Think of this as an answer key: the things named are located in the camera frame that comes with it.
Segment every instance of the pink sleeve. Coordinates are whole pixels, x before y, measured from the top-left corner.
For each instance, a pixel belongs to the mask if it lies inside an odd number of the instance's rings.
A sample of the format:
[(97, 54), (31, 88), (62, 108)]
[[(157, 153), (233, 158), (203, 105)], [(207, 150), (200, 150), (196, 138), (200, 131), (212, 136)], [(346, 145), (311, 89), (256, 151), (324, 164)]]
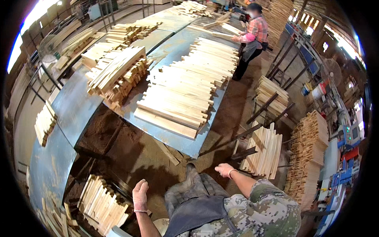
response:
[(249, 43), (255, 40), (255, 35), (252, 33), (247, 33), (244, 36), (240, 36), (241, 43)]

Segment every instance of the pink plaid shirt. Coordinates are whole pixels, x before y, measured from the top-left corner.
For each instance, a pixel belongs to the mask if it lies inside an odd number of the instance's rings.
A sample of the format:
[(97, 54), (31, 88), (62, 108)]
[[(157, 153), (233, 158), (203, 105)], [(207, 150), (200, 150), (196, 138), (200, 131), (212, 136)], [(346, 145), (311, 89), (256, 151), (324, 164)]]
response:
[(241, 43), (249, 43), (254, 40), (259, 41), (260, 43), (267, 41), (267, 22), (263, 16), (252, 19), (249, 22), (247, 28), (247, 34), (240, 36)]

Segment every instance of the glove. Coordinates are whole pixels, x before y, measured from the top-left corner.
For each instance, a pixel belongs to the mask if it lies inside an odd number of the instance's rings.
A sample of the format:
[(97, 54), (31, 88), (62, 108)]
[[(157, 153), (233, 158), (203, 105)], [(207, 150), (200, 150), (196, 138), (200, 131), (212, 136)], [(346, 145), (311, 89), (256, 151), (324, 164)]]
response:
[(146, 191), (149, 189), (145, 179), (139, 181), (133, 189), (133, 204), (135, 212), (147, 213)]
[(231, 179), (232, 177), (230, 176), (230, 173), (233, 170), (238, 172), (238, 170), (236, 170), (230, 164), (227, 164), (227, 163), (221, 163), (215, 167), (215, 171), (219, 172), (221, 174), (221, 176), (224, 178), (230, 178)]

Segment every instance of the camouflage pants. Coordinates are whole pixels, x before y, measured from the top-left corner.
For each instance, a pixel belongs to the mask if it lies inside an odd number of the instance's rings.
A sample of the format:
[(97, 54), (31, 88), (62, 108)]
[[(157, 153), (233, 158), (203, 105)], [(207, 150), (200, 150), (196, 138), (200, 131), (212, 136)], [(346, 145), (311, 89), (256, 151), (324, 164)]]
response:
[(175, 184), (164, 194), (169, 218), (181, 203), (204, 196), (228, 198), (229, 194), (211, 176), (205, 173), (199, 174), (195, 166), (189, 163), (186, 166), (186, 180)]

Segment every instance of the camouflage shirt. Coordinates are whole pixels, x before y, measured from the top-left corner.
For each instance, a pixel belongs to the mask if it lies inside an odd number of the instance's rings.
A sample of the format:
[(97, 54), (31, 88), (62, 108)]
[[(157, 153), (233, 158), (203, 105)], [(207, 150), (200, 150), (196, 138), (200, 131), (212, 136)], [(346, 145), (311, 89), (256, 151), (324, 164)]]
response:
[(301, 223), (300, 206), (267, 179), (253, 185), (249, 200), (241, 194), (224, 199), (225, 210), (238, 229), (232, 233), (224, 219), (215, 220), (178, 237), (288, 236)]

